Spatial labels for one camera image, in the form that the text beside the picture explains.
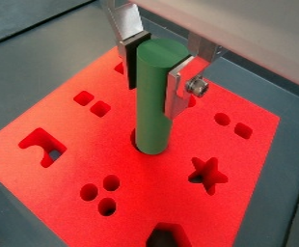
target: screw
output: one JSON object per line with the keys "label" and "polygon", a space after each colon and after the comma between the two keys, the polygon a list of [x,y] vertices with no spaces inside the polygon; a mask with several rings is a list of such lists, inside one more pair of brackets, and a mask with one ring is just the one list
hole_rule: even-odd
{"label": "screw", "polygon": [[186,84],[186,91],[197,97],[203,97],[209,89],[209,84],[202,76],[194,77]]}

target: circular hole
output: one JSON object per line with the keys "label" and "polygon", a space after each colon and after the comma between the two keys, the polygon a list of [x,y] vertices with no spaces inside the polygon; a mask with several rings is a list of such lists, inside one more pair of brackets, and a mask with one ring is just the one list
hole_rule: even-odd
{"label": "circular hole", "polygon": [[133,130],[133,133],[131,133],[131,144],[133,144],[134,148],[135,148],[139,152],[142,152],[142,151],[139,150],[138,146],[137,146],[137,143],[135,143],[135,129]]}
{"label": "circular hole", "polygon": [[197,105],[197,98],[191,96],[189,101],[189,107],[194,107],[195,105]]}
{"label": "circular hole", "polygon": [[218,113],[215,115],[215,121],[219,125],[223,126],[229,125],[231,122],[230,117],[225,113]]}
{"label": "circular hole", "polygon": [[111,216],[117,211],[117,203],[111,198],[105,198],[99,205],[98,211],[103,216]]}
{"label": "circular hole", "polygon": [[93,201],[98,195],[98,188],[93,183],[83,186],[81,196],[85,201]]}
{"label": "circular hole", "polygon": [[107,191],[115,191],[121,187],[121,180],[115,175],[110,175],[103,180],[103,187]]}

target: red foam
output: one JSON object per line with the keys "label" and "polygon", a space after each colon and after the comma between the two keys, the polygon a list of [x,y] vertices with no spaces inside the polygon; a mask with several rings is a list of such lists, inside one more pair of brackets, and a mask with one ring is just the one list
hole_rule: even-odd
{"label": "red foam", "polygon": [[[70,246],[145,246],[157,226],[181,246],[233,246],[280,117],[210,82],[146,155],[119,64],[114,49],[0,131],[0,181]],[[47,168],[31,144],[62,150]],[[210,181],[190,181],[197,169]]]}

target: star-shaped hole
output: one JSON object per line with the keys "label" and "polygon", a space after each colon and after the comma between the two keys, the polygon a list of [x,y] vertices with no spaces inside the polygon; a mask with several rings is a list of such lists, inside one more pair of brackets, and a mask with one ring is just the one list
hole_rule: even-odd
{"label": "star-shaped hole", "polygon": [[213,157],[207,162],[194,157],[193,163],[197,171],[189,176],[189,181],[202,183],[206,193],[213,196],[215,194],[215,184],[229,182],[229,178],[218,171],[218,158]]}

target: green cylinder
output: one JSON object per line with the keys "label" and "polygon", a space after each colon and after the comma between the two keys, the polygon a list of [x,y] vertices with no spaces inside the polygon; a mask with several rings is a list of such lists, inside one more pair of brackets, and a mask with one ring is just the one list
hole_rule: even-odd
{"label": "green cylinder", "polygon": [[147,154],[167,148],[173,121],[166,117],[169,72],[189,57],[177,41],[146,41],[137,49],[137,127],[135,143]]}

